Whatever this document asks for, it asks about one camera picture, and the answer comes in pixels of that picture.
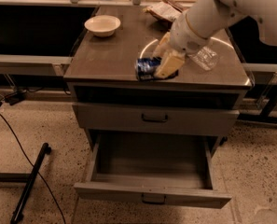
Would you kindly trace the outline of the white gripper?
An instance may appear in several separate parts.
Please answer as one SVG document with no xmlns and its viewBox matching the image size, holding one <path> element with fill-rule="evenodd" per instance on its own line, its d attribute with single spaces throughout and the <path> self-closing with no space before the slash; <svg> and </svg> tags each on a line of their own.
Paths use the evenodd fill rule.
<svg viewBox="0 0 277 224">
<path fill-rule="evenodd" d="M 197 53 L 206 46 L 208 42 L 209 38 L 202 38 L 194 31 L 187 18 L 187 12 L 184 11 L 173 22 L 170 32 L 167 32 L 163 36 L 153 51 L 153 57 L 162 58 L 159 67 L 155 71 L 154 77 L 169 77 L 184 64 L 185 54 L 190 55 Z M 175 50 L 171 49 L 166 51 L 170 45 Z"/>
</svg>

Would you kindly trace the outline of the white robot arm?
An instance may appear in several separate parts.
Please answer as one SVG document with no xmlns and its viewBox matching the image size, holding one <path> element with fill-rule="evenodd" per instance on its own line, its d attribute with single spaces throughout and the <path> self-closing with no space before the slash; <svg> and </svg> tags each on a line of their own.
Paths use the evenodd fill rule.
<svg viewBox="0 0 277 224">
<path fill-rule="evenodd" d="M 159 42 L 153 55 L 160 57 L 155 76 L 166 78 L 197 54 L 218 31 L 245 17 L 257 21 L 263 38 L 277 46 L 277 0 L 197 0 L 183 11 Z"/>
</svg>

